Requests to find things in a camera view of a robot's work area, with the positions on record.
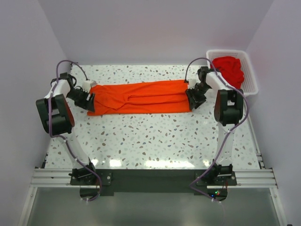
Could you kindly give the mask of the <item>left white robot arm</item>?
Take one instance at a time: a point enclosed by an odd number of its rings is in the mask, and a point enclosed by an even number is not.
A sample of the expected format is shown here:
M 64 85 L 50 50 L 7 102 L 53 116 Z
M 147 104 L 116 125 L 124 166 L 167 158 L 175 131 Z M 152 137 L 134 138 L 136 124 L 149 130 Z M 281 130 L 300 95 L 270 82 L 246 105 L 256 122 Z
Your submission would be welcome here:
M 88 155 L 83 151 L 74 132 L 75 119 L 67 98 L 77 107 L 94 112 L 95 94 L 90 93 L 94 81 L 87 80 L 83 86 L 76 87 L 77 80 L 68 73 L 62 73 L 51 81 L 48 94 L 36 101 L 36 107 L 44 130 L 62 143 L 72 162 L 69 175 L 80 185 L 93 185 L 97 182 L 97 172 Z

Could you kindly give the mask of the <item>orange t shirt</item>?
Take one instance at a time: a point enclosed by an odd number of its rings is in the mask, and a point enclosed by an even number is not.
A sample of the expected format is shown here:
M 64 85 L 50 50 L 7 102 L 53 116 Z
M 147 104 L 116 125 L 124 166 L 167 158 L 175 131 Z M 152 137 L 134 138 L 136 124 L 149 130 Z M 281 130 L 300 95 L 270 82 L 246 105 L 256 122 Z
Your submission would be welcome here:
M 95 110 L 87 115 L 188 113 L 187 88 L 183 80 L 96 85 L 91 90 Z

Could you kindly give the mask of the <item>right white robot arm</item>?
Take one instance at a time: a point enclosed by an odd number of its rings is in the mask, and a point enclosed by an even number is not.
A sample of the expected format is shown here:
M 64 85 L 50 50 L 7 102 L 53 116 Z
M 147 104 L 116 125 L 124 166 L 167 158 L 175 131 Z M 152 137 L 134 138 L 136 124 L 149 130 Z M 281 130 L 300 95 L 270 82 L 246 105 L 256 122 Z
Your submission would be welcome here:
M 243 91 L 228 85 L 220 72 L 207 66 L 198 69 L 199 81 L 189 80 L 185 93 L 190 110 L 195 110 L 206 102 L 206 92 L 216 91 L 214 119 L 218 124 L 217 153 L 213 164 L 200 176 L 199 181 L 209 185 L 220 185 L 234 180 L 232 149 L 234 133 L 243 118 Z

